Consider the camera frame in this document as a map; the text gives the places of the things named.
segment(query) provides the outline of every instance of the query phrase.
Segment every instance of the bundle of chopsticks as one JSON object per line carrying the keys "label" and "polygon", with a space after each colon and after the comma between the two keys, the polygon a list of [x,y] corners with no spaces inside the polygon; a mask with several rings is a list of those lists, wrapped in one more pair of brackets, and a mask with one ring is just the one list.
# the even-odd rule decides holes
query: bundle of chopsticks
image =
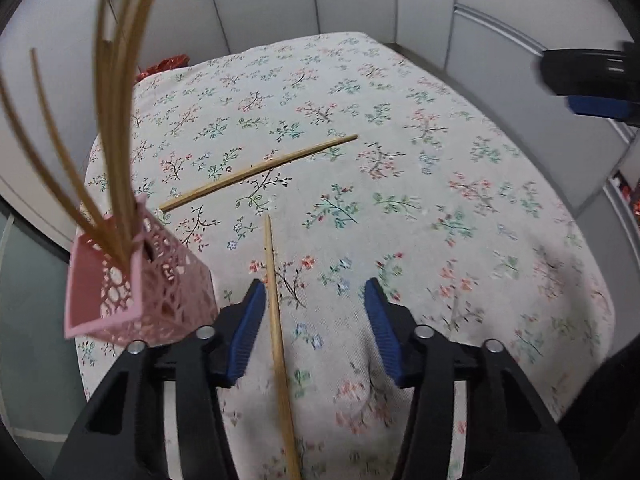
{"label": "bundle of chopsticks", "polygon": [[31,69],[40,109],[60,163],[78,199],[84,204],[86,215],[80,212],[41,160],[22,127],[0,74],[2,106],[15,137],[31,165],[68,215],[112,258],[114,264],[126,273],[129,272],[133,237],[138,230],[136,200],[130,184],[131,101],[136,76],[136,60],[153,0],[137,0],[135,4],[133,1],[124,0],[113,41],[104,40],[104,15],[108,0],[100,0],[98,4],[95,27],[95,108],[113,209],[112,222],[107,222],[103,218],[62,143],[44,92],[35,49],[31,49]]}

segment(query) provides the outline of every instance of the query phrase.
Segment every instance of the perforated pink basket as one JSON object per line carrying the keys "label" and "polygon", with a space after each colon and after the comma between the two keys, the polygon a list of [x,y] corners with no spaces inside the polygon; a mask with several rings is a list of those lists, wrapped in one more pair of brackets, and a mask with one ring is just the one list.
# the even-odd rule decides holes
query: perforated pink basket
{"label": "perforated pink basket", "polygon": [[[87,234],[76,237],[66,284],[65,337],[89,335],[125,346],[182,339],[218,314],[211,274],[138,197],[140,228],[130,276]],[[105,217],[108,223],[113,219]]]}

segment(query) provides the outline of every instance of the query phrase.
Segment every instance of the gray floor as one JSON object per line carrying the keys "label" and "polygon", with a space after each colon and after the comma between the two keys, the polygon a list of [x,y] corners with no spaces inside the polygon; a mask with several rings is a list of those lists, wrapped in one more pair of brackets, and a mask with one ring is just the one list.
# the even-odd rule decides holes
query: gray floor
{"label": "gray floor", "polygon": [[16,442],[47,477],[85,401],[74,343],[63,338],[65,255],[30,229],[14,222],[0,268],[0,389]]}

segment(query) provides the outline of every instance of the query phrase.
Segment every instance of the silver rivet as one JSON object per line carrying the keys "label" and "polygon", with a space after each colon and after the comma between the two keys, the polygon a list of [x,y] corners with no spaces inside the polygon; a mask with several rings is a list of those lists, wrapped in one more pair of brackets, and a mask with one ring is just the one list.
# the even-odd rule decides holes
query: silver rivet
{"label": "silver rivet", "polygon": [[504,345],[497,339],[489,339],[484,342],[486,349],[492,354],[499,354],[504,350]]}
{"label": "silver rivet", "polygon": [[198,339],[210,339],[215,335],[215,333],[215,328],[213,328],[211,325],[205,325],[196,330],[196,337]]}
{"label": "silver rivet", "polygon": [[127,345],[127,352],[130,354],[139,354],[146,348],[146,343],[144,341],[140,341],[140,339],[136,339]]}
{"label": "silver rivet", "polygon": [[418,339],[429,339],[433,337],[435,331],[428,325],[418,325],[414,328],[414,334]]}

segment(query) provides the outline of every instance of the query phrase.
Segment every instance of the white tablecloth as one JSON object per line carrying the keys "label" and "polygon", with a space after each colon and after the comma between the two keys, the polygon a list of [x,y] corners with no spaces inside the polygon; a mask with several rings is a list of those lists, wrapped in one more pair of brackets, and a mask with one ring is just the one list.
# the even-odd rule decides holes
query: white tablecloth
{"label": "white tablecloth", "polygon": [[[260,216],[269,211],[305,478],[393,471],[411,391],[380,364],[362,305],[371,276],[456,341],[503,341],[556,417],[604,359],[612,304],[552,188],[476,108],[371,38],[254,48],[149,77],[134,98],[134,187],[151,210],[226,172],[360,134],[159,214],[210,267],[225,306],[264,276]],[[107,211],[98,141],[86,181]],[[246,376],[220,391],[243,480],[285,473],[268,328],[265,317]],[[77,346],[90,396],[120,349],[87,338]]]}

